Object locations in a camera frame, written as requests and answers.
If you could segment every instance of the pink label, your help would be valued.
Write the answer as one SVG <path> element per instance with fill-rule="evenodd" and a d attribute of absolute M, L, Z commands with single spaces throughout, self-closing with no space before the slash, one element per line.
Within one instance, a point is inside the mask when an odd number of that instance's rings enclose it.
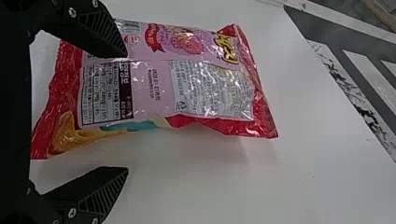
<path fill-rule="evenodd" d="M 184 114 L 253 120 L 254 85 L 232 37 L 196 28 L 116 20 L 128 58 L 84 52 L 80 128 Z"/>

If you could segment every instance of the yellow logo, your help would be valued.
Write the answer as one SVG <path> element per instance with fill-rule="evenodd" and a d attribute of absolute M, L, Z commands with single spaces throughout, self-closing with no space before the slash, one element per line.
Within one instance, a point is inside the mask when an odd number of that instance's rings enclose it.
<path fill-rule="evenodd" d="M 217 35 L 215 43 L 224 50 L 222 60 L 227 63 L 239 64 L 235 51 L 231 45 L 231 38 L 227 35 Z"/>

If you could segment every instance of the white table surface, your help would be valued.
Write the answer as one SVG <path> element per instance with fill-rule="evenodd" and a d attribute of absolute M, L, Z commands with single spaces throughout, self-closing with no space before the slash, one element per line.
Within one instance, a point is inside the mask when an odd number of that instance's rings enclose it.
<path fill-rule="evenodd" d="M 112 15 L 247 35 L 279 138 L 198 125 L 108 138 L 47 161 L 46 192 L 100 165 L 131 173 L 106 223 L 395 223 L 396 165 L 280 7 L 253 0 L 105 1 Z M 32 45 L 34 122 L 48 99 L 59 40 Z"/>

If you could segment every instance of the snack bag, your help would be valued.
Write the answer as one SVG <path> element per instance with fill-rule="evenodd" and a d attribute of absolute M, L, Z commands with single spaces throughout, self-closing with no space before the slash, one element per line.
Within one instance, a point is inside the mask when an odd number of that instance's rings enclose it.
<path fill-rule="evenodd" d="M 199 122 L 227 135 L 275 138 L 245 35 L 116 20 L 128 58 L 99 59 L 61 41 L 32 159 L 100 138 Z"/>

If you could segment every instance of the black and white striped mat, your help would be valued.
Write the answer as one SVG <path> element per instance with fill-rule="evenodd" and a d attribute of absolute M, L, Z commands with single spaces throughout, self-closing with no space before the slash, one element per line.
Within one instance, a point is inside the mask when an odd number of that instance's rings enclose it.
<path fill-rule="evenodd" d="M 360 0 L 276 0 L 396 162 L 396 34 Z"/>

